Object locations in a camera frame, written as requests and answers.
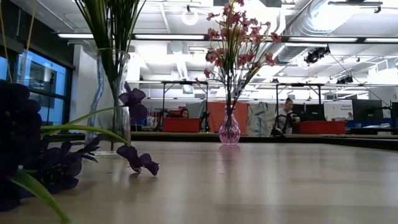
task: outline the dark hair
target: dark hair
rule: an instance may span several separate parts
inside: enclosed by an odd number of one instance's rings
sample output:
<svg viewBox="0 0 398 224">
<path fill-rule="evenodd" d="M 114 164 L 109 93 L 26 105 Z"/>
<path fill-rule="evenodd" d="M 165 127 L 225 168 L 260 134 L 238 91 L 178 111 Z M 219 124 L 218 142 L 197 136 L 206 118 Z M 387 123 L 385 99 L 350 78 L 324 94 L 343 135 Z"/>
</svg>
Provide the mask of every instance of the dark hair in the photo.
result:
<svg viewBox="0 0 398 224">
<path fill-rule="evenodd" d="M 184 113 L 184 111 L 188 112 L 187 118 L 189 118 L 189 110 L 186 109 L 186 108 L 184 108 L 184 109 L 182 109 L 182 110 L 180 111 L 180 117 L 182 117 L 182 113 Z"/>
</svg>

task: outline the clear glass vase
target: clear glass vase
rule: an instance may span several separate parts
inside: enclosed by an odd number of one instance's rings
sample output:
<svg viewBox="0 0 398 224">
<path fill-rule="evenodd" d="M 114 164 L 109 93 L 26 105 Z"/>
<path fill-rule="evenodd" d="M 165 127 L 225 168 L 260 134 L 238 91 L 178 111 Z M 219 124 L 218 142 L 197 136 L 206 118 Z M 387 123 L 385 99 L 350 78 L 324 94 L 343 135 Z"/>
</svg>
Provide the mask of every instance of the clear glass vase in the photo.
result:
<svg viewBox="0 0 398 224">
<path fill-rule="evenodd" d="M 126 92 L 123 85 L 126 82 L 129 61 L 130 55 L 126 52 L 116 49 L 98 49 L 98 86 L 90 107 L 90 113 L 105 108 L 121 106 L 123 104 L 118 97 L 121 93 Z M 130 141 L 131 139 L 130 114 L 127 107 L 107 110 L 92 116 L 88 119 L 87 125 L 107 129 L 127 141 Z M 85 140 L 86 143 L 91 142 L 95 137 L 96 133 L 87 132 Z M 109 136 L 102 135 L 101 140 L 108 140 L 110 142 L 109 148 L 101 148 L 101 150 L 105 151 L 109 149 L 113 151 L 116 143 L 122 145 L 121 142 L 117 142 Z"/>
<path fill-rule="evenodd" d="M 225 146 L 234 146 L 239 142 L 241 138 L 241 130 L 239 124 L 235 118 L 235 107 L 227 110 L 227 106 L 224 106 L 225 118 L 220 126 L 218 134 L 220 135 L 221 143 Z"/>
</svg>

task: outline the pink glass vase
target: pink glass vase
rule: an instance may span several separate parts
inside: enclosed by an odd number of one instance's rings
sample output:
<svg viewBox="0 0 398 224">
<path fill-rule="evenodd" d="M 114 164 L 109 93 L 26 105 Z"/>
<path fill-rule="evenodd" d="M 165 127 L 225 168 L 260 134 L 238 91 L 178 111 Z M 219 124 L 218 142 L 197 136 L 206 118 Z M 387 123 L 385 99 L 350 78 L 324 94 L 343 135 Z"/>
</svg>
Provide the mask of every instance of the pink glass vase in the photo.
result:
<svg viewBox="0 0 398 224">
<path fill-rule="evenodd" d="M 224 107 L 225 118 L 218 133 L 223 145 L 234 146 L 239 142 L 239 138 L 241 138 L 241 130 L 235 119 L 235 108 L 232 110 L 232 113 L 228 115 L 226 107 L 227 106 Z"/>
</svg>

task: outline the red container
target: red container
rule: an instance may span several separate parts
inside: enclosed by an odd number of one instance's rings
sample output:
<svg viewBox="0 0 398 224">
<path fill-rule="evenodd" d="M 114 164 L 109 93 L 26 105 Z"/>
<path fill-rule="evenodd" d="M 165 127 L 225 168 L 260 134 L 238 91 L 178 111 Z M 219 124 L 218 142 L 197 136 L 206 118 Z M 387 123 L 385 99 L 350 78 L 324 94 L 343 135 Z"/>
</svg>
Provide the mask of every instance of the red container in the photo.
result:
<svg viewBox="0 0 398 224">
<path fill-rule="evenodd" d="M 305 121 L 300 123 L 300 134 L 345 134 L 344 121 Z"/>
<path fill-rule="evenodd" d="M 163 118 L 163 132 L 198 133 L 199 118 Z"/>
</svg>

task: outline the person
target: person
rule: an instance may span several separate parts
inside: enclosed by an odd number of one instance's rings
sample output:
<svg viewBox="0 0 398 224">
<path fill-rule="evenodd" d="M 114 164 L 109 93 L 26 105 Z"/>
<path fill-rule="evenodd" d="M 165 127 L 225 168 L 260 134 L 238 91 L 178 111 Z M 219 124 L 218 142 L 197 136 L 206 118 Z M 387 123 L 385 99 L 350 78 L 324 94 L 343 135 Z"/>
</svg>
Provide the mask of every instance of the person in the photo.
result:
<svg viewBox="0 0 398 224">
<path fill-rule="evenodd" d="M 181 118 L 189 118 L 189 111 L 188 109 L 184 108 L 180 111 L 180 117 Z"/>
<path fill-rule="evenodd" d="M 293 105 L 294 105 L 293 104 L 293 100 L 291 100 L 290 98 L 287 98 L 286 101 L 285 101 L 285 104 L 283 105 L 283 107 L 278 110 L 279 115 L 282 115 L 282 116 L 279 116 L 277 118 L 277 113 L 275 114 L 275 118 L 278 119 L 278 122 L 277 122 L 278 128 L 280 128 L 280 129 L 284 128 L 285 123 L 286 123 L 286 116 L 293 112 L 292 111 Z M 293 119 L 293 122 L 295 122 L 295 123 L 299 123 L 300 122 L 300 118 L 299 117 L 292 117 L 291 116 L 291 118 Z M 285 133 L 286 134 L 292 134 L 292 127 L 291 127 L 290 124 L 287 124 L 287 128 L 286 128 Z"/>
</svg>

